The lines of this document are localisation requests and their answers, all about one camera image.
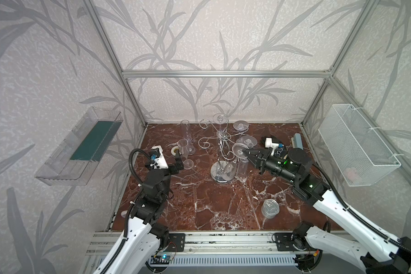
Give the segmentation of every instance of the red marble surface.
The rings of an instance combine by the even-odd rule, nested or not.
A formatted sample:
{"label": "red marble surface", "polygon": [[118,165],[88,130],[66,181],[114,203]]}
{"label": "red marble surface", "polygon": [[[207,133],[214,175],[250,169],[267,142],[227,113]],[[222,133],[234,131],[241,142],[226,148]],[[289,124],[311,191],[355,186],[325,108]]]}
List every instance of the red marble surface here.
{"label": "red marble surface", "polygon": [[[230,133],[236,133],[232,124],[229,128]],[[217,161],[216,141],[211,140],[212,147],[206,150],[201,149],[197,143],[201,137],[212,136],[214,131],[211,126],[202,129],[198,124],[191,124],[191,131],[197,151],[189,159],[193,160],[195,166],[172,176],[174,198],[167,202],[158,221],[171,231],[293,230],[301,221],[323,227],[328,220],[324,214],[298,200],[291,193],[290,183],[274,178],[267,172],[261,176],[251,164],[248,165],[248,177],[245,180],[235,179],[226,185],[217,184],[210,176],[210,167]],[[301,134],[298,124],[250,124],[247,132],[258,141],[262,136],[274,135],[288,146],[295,133]],[[303,134],[301,136],[305,150],[311,154]],[[161,145],[166,161],[173,163],[175,160],[170,150],[180,139],[182,134],[179,125],[150,124],[141,148],[147,151],[154,145]],[[139,154],[135,164],[137,174],[142,179],[147,172],[143,167],[144,160]],[[114,231],[123,230],[124,218],[121,217],[121,212],[127,210],[137,192],[137,183],[131,177],[113,224]],[[275,199],[280,206],[279,214],[272,219],[266,219],[261,212],[266,199]],[[341,228],[332,222],[332,229]]]}

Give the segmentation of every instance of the wallpaper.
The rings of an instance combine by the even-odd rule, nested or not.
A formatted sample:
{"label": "wallpaper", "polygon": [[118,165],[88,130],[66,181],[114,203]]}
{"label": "wallpaper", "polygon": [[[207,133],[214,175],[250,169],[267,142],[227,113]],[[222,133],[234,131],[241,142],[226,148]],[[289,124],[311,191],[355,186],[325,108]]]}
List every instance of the wallpaper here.
{"label": "wallpaper", "polygon": [[94,3],[124,70],[325,70],[364,1]]}
{"label": "wallpaper", "polygon": [[336,77],[411,162],[411,0],[379,4]]}
{"label": "wallpaper", "polygon": [[[76,273],[143,132],[80,4],[0,0],[0,273]],[[90,182],[35,179],[90,106],[124,118]]]}
{"label": "wallpaper", "polygon": [[411,238],[411,186],[399,170],[371,186],[349,187],[321,138],[318,128],[332,104],[341,103],[346,102],[334,87],[329,86],[305,124],[314,153],[347,203],[390,233]]}
{"label": "wallpaper", "polygon": [[148,121],[211,119],[299,122],[321,85],[320,78],[137,79],[132,91]]}

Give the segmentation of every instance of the roll of tape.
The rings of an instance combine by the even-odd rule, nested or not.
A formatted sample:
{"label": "roll of tape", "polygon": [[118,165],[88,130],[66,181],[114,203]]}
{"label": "roll of tape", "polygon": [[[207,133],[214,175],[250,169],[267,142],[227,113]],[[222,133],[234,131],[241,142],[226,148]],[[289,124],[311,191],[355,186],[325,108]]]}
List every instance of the roll of tape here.
{"label": "roll of tape", "polygon": [[178,146],[176,145],[176,146],[174,146],[171,150],[170,150],[170,153],[172,153],[172,155],[176,155],[176,150],[178,150]]}

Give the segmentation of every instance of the wire basket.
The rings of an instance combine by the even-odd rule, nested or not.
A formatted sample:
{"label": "wire basket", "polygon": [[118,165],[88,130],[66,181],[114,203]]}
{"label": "wire basket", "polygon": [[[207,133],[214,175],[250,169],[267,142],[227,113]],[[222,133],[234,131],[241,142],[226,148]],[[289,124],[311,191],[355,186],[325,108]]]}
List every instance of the wire basket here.
{"label": "wire basket", "polygon": [[349,186],[375,184],[400,162],[351,104],[332,105],[318,129]]}

